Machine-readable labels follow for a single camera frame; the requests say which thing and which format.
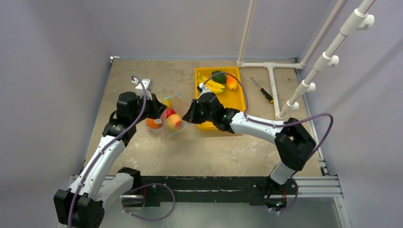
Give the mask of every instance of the red apple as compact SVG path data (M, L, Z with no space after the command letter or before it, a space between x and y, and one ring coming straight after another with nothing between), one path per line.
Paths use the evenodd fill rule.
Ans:
M166 108L166 118L168 119L168 117L172 114L176 114L176 112L171 108Z

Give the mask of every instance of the beige table surface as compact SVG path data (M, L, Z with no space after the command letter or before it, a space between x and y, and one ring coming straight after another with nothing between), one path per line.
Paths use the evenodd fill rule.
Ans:
M96 118L91 142L86 156L88 161L98 146L102 131L110 114L116 109L119 94L134 91L131 75L154 80L153 93L167 97L181 92L190 102L194 98L194 69L198 67L233 67L235 61L144 61L115 60L109 74L102 103ZM274 70L280 107L294 93L297 78L293 69ZM240 75L249 100L250 115L274 120L274 107L265 101L250 77L257 80L270 94L269 74L264 68L241 68ZM297 100L300 109L286 115L299 120L307 117L304 102ZM309 124L304 124L310 132ZM115 175L122 167L135 168L142 175L167 176L267 176L279 161L275 145L248 135L223 132L202 132L196 125L171 139L156 135L137 125L137 133L120 154L108 175ZM306 163L297 176L321 176L317 156Z

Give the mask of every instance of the orange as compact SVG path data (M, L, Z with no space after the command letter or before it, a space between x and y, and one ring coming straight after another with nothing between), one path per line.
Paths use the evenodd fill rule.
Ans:
M145 125L151 129L158 129L162 126L162 124L161 119L153 120L151 118L147 118L145 122Z

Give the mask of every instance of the white sticker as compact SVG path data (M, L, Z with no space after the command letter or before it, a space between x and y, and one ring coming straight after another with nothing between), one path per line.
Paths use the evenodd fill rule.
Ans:
M154 124L162 124L163 121L161 119L156 119L154 120Z

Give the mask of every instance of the screwdriver handle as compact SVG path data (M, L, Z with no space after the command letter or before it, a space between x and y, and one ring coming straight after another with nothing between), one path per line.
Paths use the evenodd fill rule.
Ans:
M261 88L260 91L263 93L268 102L273 103L273 98L270 96L268 92L264 90L264 88Z

